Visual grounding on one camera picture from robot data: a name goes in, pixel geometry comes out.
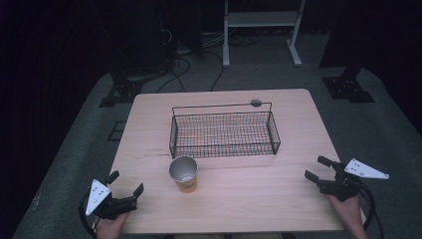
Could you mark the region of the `black stand base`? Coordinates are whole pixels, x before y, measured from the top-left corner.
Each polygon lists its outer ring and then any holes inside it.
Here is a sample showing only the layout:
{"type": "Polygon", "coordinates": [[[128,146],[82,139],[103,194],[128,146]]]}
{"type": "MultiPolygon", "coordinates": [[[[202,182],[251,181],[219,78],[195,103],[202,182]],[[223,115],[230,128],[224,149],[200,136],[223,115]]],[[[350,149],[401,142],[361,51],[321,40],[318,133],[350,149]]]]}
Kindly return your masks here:
{"type": "Polygon", "coordinates": [[[374,99],[357,81],[360,67],[348,66],[340,76],[323,77],[322,81],[334,100],[348,100],[350,103],[373,103],[374,99]]]}
{"type": "Polygon", "coordinates": [[[164,75],[165,71],[149,71],[139,68],[111,72],[112,85],[108,94],[102,98],[100,108],[112,108],[116,104],[132,103],[146,83],[164,75]]]}

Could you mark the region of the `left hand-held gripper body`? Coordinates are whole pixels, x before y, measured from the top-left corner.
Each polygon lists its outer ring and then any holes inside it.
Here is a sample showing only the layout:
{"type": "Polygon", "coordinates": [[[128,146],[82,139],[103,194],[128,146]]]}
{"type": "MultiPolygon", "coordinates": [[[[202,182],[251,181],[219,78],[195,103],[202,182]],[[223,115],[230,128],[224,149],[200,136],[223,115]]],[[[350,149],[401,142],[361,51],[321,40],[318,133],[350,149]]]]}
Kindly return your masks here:
{"type": "Polygon", "coordinates": [[[85,215],[94,214],[101,219],[115,220],[120,214],[137,209],[138,190],[126,198],[113,198],[111,190],[94,179],[89,192],[85,215]]]}

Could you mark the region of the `orange paper cup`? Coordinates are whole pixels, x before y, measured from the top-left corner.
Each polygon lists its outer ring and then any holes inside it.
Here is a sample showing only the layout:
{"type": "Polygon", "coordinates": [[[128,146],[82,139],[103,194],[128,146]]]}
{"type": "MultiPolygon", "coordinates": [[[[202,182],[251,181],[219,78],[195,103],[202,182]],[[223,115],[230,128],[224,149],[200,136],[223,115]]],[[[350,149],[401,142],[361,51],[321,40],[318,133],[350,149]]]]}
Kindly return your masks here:
{"type": "Polygon", "coordinates": [[[190,193],[196,189],[198,164],[192,157],[178,156],[174,158],[169,165],[168,172],[181,192],[190,193]]]}

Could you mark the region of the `person's right hand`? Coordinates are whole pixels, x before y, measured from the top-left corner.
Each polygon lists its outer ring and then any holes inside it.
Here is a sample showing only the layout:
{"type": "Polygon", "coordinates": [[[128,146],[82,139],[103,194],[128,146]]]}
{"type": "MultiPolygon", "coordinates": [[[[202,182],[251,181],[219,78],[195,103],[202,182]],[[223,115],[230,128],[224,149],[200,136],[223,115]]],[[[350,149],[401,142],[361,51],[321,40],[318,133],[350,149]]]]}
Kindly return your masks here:
{"type": "Polygon", "coordinates": [[[357,235],[358,233],[364,231],[361,220],[359,198],[357,196],[350,197],[344,201],[339,201],[333,195],[328,195],[326,198],[342,225],[350,234],[357,235]]]}

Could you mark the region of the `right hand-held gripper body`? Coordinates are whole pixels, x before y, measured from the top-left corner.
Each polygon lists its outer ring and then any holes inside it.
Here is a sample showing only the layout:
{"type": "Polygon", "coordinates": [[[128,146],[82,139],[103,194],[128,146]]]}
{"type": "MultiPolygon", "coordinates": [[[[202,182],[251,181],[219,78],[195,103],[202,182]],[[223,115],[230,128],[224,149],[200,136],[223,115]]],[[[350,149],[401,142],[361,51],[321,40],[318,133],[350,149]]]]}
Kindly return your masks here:
{"type": "Polygon", "coordinates": [[[339,201],[355,196],[362,188],[361,178],[388,179],[389,174],[375,169],[355,158],[348,164],[332,160],[334,180],[320,179],[316,186],[322,194],[333,195],[339,201]]]}

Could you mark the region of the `person's left hand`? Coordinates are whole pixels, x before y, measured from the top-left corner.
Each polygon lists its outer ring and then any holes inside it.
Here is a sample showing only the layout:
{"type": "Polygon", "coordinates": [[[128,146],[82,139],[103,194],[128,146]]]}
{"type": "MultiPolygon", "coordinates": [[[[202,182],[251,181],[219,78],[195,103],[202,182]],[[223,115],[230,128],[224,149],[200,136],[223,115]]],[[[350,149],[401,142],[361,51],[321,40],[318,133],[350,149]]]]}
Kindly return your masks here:
{"type": "Polygon", "coordinates": [[[99,219],[96,227],[97,239],[118,239],[129,212],[120,214],[115,220],[99,219]]]}

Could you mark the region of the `white metal stand frame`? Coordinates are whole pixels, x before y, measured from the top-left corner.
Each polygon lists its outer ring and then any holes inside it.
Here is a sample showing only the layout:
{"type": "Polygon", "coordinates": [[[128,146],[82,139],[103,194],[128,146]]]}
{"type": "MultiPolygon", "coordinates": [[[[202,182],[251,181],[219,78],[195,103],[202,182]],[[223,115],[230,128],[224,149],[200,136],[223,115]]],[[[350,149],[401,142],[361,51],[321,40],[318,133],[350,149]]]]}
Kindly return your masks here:
{"type": "Polygon", "coordinates": [[[290,51],[294,65],[296,67],[301,67],[303,63],[296,48],[296,40],[302,23],[305,6],[306,0],[300,0],[299,7],[296,11],[230,12],[229,0],[225,0],[222,65],[224,67],[230,66],[230,29],[260,27],[292,27],[293,33],[291,38],[287,40],[287,46],[290,51]]]}

